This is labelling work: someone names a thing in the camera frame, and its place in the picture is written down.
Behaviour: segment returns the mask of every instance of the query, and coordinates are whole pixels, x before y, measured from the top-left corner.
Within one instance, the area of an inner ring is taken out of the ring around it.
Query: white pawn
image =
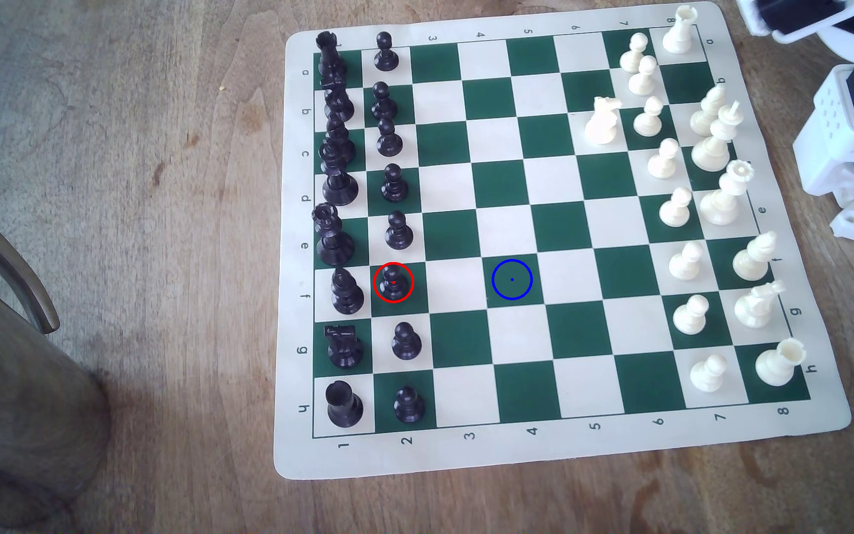
[[[733,257],[733,272],[744,280],[755,282],[767,274],[769,260],[776,252],[776,232],[770,230],[753,237],[747,248]]]
[[[771,386],[786,386],[793,370],[806,360],[806,346],[798,339],[788,337],[775,349],[764,351],[756,357],[756,375]]]
[[[691,203],[691,190],[687,187],[679,187],[671,194],[671,200],[665,200],[658,209],[658,217],[661,222],[668,226],[677,228],[687,223],[691,218],[691,210],[687,206]]]
[[[710,307],[710,302],[703,295],[692,295],[687,304],[682,304],[674,310],[672,321],[675,328],[688,335],[700,334],[707,322],[704,314]]]
[[[670,178],[678,170],[674,158],[678,156],[681,147],[674,139],[667,138],[661,141],[658,153],[648,160],[648,174],[655,178]]]
[[[678,280],[693,280],[700,272],[700,257],[704,254],[704,247],[696,241],[688,241],[681,251],[671,257],[667,269],[671,276]]]
[[[661,114],[661,109],[664,109],[664,103],[656,96],[648,97],[644,103],[644,112],[639,113],[635,117],[635,131],[644,137],[654,137],[661,131],[661,119],[658,115]]]
[[[700,111],[691,115],[691,129],[697,135],[711,135],[711,123],[718,119],[720,106],[727,100],[727,90],[723,84],[717,84],[707,91],[707,96],[700,101]]]
[[[743,326],[763,328],[769,322],[773,300],[784,291],[786,286],[780,280],[756,286],[747,295],[736,299],[733,314]]]
[[[736,198],[747,192],[747,182],[753,178],[753,165],[733,160],[727,165],[718,182],[720,189],[711,191],[700,200],[700,215],[712,224],[723,226],[736,220],[740,213]]]
[[[631,36],[628,41],[628,52],[622,54],[622,59],[619,60],[619,65],[622,70],[629,74],[638,72],[638,65],[641,63],[641,58],[644,57],[644,49],[648,46],[648,36],[638,32]]]
[[[710,355],[702,362],[697,362],[691,368],[691,384],[710,394],[720,389],[723,384],[723,373],[727,370],[727,358],[721,355]]]
[[[628,90],[638,96],[647,96],[655,90],[655,81],[651,79],[655,69],[658,68],[658,60],[655,56],[644,56],[638,64],[638,74],[632,74],[628,78]]]

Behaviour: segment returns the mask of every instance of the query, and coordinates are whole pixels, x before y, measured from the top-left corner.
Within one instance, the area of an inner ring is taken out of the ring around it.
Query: green square
[[[546,306],[553,358],[611,354],[608,325],[601,302]]]
[[[714,266],[714,277],[718,281],[718,289],[750,289],[773,281],[772,267],[755,282],[744,280],[733,272],[733,257],[747,248],[747,243],[753,237],[731,237],[707,241],[707,252],[711,256],[711,265]]]
[[[565,114],[520,117],[519,138],[523,143],[523,158],[547,158],[575,153],[568,116]]]
[[[431,313],[433,367],[492,363],[486,310]]]
[[[700,229],[700,218],[697,216],[697,208],[694,200],[688,204],[687,209],[691,217],[683,226],[674,228],[661,222],[658,216],[661,204],[671,200],[671,195],[654,195],[652,197],[640,197],[641,214],[644,216],[644,228],[648,231],[648,240],[652,243],[663,243],[667,241],[691,241],[704,239],[704,231]]]
[[[734,347],[736,361],[740,364],[743,387],[747,390],[750,404],[810,400],[810,389],[806,385],[806,377],[803,375],[801,365],[796,366],[792,379],[783,386],[771,386],[760,380],[759,375],[756,374],[756,358],[764,351],[775,349],[776,345],[776,343],[763,343]]]
[[[516,116],[512,82],[508,78],[464,80],[463,105],[469,121]]]
[[[712,293],[701,293],[700,295],[707,298],[707,303],[710,307],[704,314],[704,330],[694,335],[682,333],[674,326],[671,317],[674,316],[674,310],[678,309],[682,304],[687,304],[687,299],[693,294],[687,295],[664,295],[661,296],[661,301],[664,303],[664,313],[668,318],[667,326],[671,330],[671,340],[674,342],[674,348],[677,349],[700,349],[703,347],[723,347],[733,345],[733,341],[729,337],[729,329],[727,328],[727,316],[723,312],[723,304],[720,303],[720,294],[716,291]]]
[[[308,223],[311,223],[309,214],[305,215]],[[367,219],[342,219],[342,231],[347,233],[355,241],[355,253],[351,255],[351,260],[341,267],[357,267],[359,265],[367,265]],[[318,246],[318,242],[322,240],[315,234],[315,243],[313,246]],[[318,254],[312,250],[312,255],[315,257],[315,269],[331,269],[330,265],[326,265],[318,258]]]
[[[601,39],[605,44],[605,53],[608,55],[608,66],[611,68],[618,68],[622,61],[622,54],[629,50],[629,44],[631,43],[631,36],[635,33],[643,33],[645,37],[648,38],[648,45],[644,49],[642,54],[647,56],[655,55],[655,46],[651,41],[651,34],[648,32],[647,28],[637,28],[634,30],[613,30],[613,31],[603,31],[601,33]]]
[[[627,152],[578,156],[582,194],[589,199],[634,197],[635,179]]]
[[[421,172],[417,168],[401,169],[400,176],[407,182],[407,198],[399,202],[388,202],[381,196],[384,185],[383,171],[368,171],[368,215],[387,215],[400,210],[405,215],[421,211]]]
[[[342,369],[328,359],[328,338],[325,336],[326,326],[353,326],[355,335],[362,342],[362,360],[349,369]],[[312,346],[312,369],[316,378],[320,376],[347,376],[350,374],[367,374],[372,369],[371,359],[371,319],[351,319],[315,323],[315,333]]]
[[[413,125],[414,119],[414,86],[391,86],[391,100],[397,103],[397,115],[394,116],[395,125]],[[374,106],[374,91],[364,88],[364,106],[362,109],[355,108],[355,113],[364,114],[364,127],[377,128],[378,119],[371,114]]]
[[[572,250],[590,248],[586,204],[534,204],[532,226],[536,233],[536,250]]]
[[[622,124],[624,125],[624,140],[628,143],[628,150],[647,150],[648,148],[658,148],[661,142],[667,138],[677,139],[678,133],[674,129],[674,119],[671,118],[671,108],[665,105],[661,108],[661,114],[658,118],[661,119],[661,131],[658,135],[644,137],[635,131],[635,117],[644,112],[641,107],[629,107],[620,109],[622,114]]]
[[[500,423],[562,419],[552,360],[493,366]]]
[[[615,356],[625,413],[684,409],[674,353]]]
[[[562,87],[569,112],[595,111],[595,97],[615,94],[610,70],[563,72]]]
[[[528,204],[526,169],[520,160],[473,164],[473,194],[476,207]]]
[[[495,289],[492,286],[493,271],[496,272]],[[529,279],[530,272],[532,273],[532,280]],[[483,258],[483,276],[486,277],[488,308],[543,303],[539,261],[535,254]],[[497,295],[496,290],[499,290],[503,297]]]
[[[397,392],[404,386],[410,386],[424,400],[423,417],[415,423],[401,423],[394,415],[394,401]],[[365,411],[374,411],[374,431],[404,432],[425,431],[436,428],[436,406],[433,402],[433,371],[405,370],[385,372],[374,375],[374,406],[365,407]]]
[[[604,298],[658,295],[658,278],[648,245],[597,248],[595,264]]]
[[[457,43],[411,46],[411,77],[415,84],[459,80]]]
[[[418,160],[421,167],[466,164],[470,161],[467,124],[437,123],[417,125]]]
[[[714,86],[714,77],[707,62],[675,63],[658,68],[669,103],[698,103]]]
[[[386,315],[409,315],[413,313],[427,312],[427,268],[424,263],[405,263],[414,276],[414,288],[411,295],[400,302],[386,302],[377,295],[374,289],[374,275],[381,269],[381,265],[370,266],[370,277],[365,283],[371,283],[371,316],[384,317]]]

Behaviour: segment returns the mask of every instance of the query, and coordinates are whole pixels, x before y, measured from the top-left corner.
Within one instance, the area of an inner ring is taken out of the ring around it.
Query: black pawn
[[[371,92],[374,93],[371,114],[375,119],[393,120],[397,117],[397,103],[391,98],[391,88],[385,82],[375,82]]]
[[[338,209],[328,202],[322,202],[312,210],[311,217],[315,222],[315,232],[322,237],[315,247],[319,260],[332,267],[351,260],[355,254],[355,240],[342,231]]]
[[[391,340],[391,350],[394,356],[402,360],[413,360],[421,353],[421,337],[414,332],[411,323],[400,322],[394,327],[394,339]]]
[[[401,388],[394,397],[394,415],[401,423],[416,423],[426,411],[424,399],[410,386]]]
[[[387,216],[387,231],[384,241],[394,250],[404,250],[414,242],[414,231],[407,225],[407,217],[394,210]]]
[[[328,403],[328,419],[331,419],[336,427],[347,429],[354,427],[362,420],[364,415],[362,399],[351,391],[348,382],[335,380],[328,384],[325,388],[325,400]]]
[[[331,274],[331,305],[338,313],[350,315],[362,309],[363,304],[364,293],[355,277],[342,267],[336,267]]]
[[[386,158],[400,154],[400,150],[404,148],[404,141],[394,133],[394,121],[390,119],[379,120],[378,130],[381,132],[381,137],[378,139],[378,153]]]
[[[394,70],[400,60],[397,58],[397,52],[391,49],[391,46],[394,45],[391,34],[382,31],[375,40],[378,42],[378,48],[380,48],[378,54],[374,56],[375,68],[384,71]]]

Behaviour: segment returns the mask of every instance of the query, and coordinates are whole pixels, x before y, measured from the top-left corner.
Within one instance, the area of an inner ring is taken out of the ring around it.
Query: white square
[[[434,369],[433,406],[438,427],[499,423],[492,364]]]
[[[668,327],[671,319],[661,297],[608,298],[601,303],[612,353],[637,355],[674,349]]]
[[[536,252],[536,233],[528,204],[480,208],[476,211],[476,228],[484,258]]]
[[[516,103],[516,115],[556,115],[568,112],[565,107],[565,91],[562,74],[534,74],[512,78],[512,98]]]
[[[351,386],[351,392],[358,395],[364,406],[362,418],[358,423],[347,429],[336,427],[328,419],[328,402],[325,400],[325,390],[332,382],[340,380]],[[344,436],[349,434],[367,434],[374,432],[374,376],[373,374],[349,374],[345,376],[323,376],[315,379],[315,437]]]
[[[457,43],[457,52],[460,56],[461,80],[510,77],[510,55],[506,51],[506,41]]]
[[[561,72],[608,70],[608,54],[599,31],[556,35],[552,41],[555,42],[555,55]]]
[[[599,271],[593,249],[540,252],[539,283],[546,304],[601,300]]]
[[[421,167],[421,211],[456,211],[476,208],[470,164]]]
[[[523,143],[519,139],[516,117],[467,121],[470,141],[470,161],[507,162],[523,159]]]
[[[345,267],[348,273],[354,276],[358,282],[358,287],[362,288],[364,294],[364,304],[360,310],[351,313],[350,315],[342,315],[335,310],[331,304],[331,275],[335,273],[335,268],[317,269],[315,271],[315,321],[344,321],[353,319],[367,319],[371,317],[371,298],[377,296],[371,295],[371,278],[368,272],[367,265],[359,267]]]
[[[492,363],[552,359],[546,306],[504,306],[487,310]]]
[[[463,82],[431,82],[415,84],[414,116],[419,125],[456,123],[467,120],[463,103]]]
[[[648,231],[638,197],[586,200],[592,248],[644,245]]]
[[[624,412],[614,356],[558,358],[552,367],[563,417]]]
[[[727,370],[723,373],[723,383],[715,392],[705,393],[694,387],[691,382],[691,369],[694,364],[702,362],[710,355],[721,355],[727,358]],[[740,375],[740,364],[736,359],[733,347],[706,347],[705,349],[682,349],[674,351],[674,361],[678,364],[678,375],[681,377],[681,389],[684,393],[684,404],[687,407],[727,406],[747,404],[747,390]]]
[[[523,160],[530,204],[583,200],[579,162],[575,156]]]
[[[391,342],[394,340],[394,328],[403,321],[410,323],[414,327],[414,332],[421,337],[421,353],[410,360],[398,358],[391,349]],[[375,374],[432,369],[432,347],[430,315],[427,313],[391,315],[371,319],[371,363]]]

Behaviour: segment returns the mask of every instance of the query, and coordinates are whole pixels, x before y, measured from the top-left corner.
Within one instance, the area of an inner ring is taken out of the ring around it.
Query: white chess piece
[[[704,254],[704,247],[696,241],[688,241],[684,248],[671,257],[667,269],[671,276],[678,280],[693,280],[700,272],[700,257]]]
[[[717,172],[727,166],[729,149],[727,143],[736,136],[736,126],[743,122],[740,103],[724,105],[718,111],[718,119],[711,123],[711,137],[702,139],[691,150],[691,160],[701,169]]]
[[[773,300],[784,291],[786,286],[780,280],[756,286],[747,295],[736,299],[733,314],[744,326],[763,328],[769,322]]]
[[[648,173],[655,178],[670,178],[678,170],[674,158],[678,156],[681,147],[675,139],[667,138],[661,141],[658,153],[648,160]]]
[[[654,137],[661,131],[661,119],[658,115],[664,109],[664,103],[656,96],[648,97],[644,103],[644,112],[635,117],[632,127],[635,132],[644,137]]]
[[[747,243],[747,248],[733,257],[733,272],[744,280],[755,282],[766,275],[774,252],[776,252],[776,232],[770,230],[753,237]]]
[[[733,160],[718,184],[720,189],[711,191],[700,200],[700,216],[712,224],[725,225],[736,220],[740,213],[736,198],[747,192],[747,182],[753,179],[753,165],[743,160]]]
[[[658,60],[655,56],[644,56],[638,65],[638,74],[632,74],[628,78],[628,90],[638,96],[647,96],[655,90],[655,81],[651,78],[658,68]]]
[[[771,386],[786,386],[793,370],[806,360],[806,346],[798,339],[788,337],[775,349],[764,351],[756,357],[756,375]]]
[[[710,307],[711,304],[707,301],[706,297],[703,295],[692,295],[687,300],[687,304],[682,304],[678,306],[678,309],[674,310],[672,321],[675,328],[688,335],[700,334],[700,331],[704,330],[704,324],[707,322],[704,314]]]
[[[692,6],[680,6],[674,15],[674,25],[664,34],[664,49],[671,54],[683,54],[691,49],[691,25],[697,20],[697,9]]]
[[[648,36],[638,32],[631,36],[628,41],[628,52],[622,54],[622,59],[619,60],[619,66],[622,70],[629,74],[638,72],[638,65],[641,63],[641,58],[644,57],[644,49],[648,46]]]
[[[727,90],[724,84],[717,84],[707,91],[707,96],[700,101],[700,111],[691,115],[691,129],[697,135],[711,135],[711,123],[718,119],[720,106],[727,101]]]
[[[687,187],[679,187],[671,194],[671,200],[665,200],[658,209],[658,217],[661,222],[677,228],[687,223],[691,218],[691,210],[687,206],[691,203],[691,190]]]
[[[691,384],[710,394],[720,389],[723,384],[723,373],[727,370],[727,358],[721,355],[710,355],[702,362],[697,362],[691,368]]]

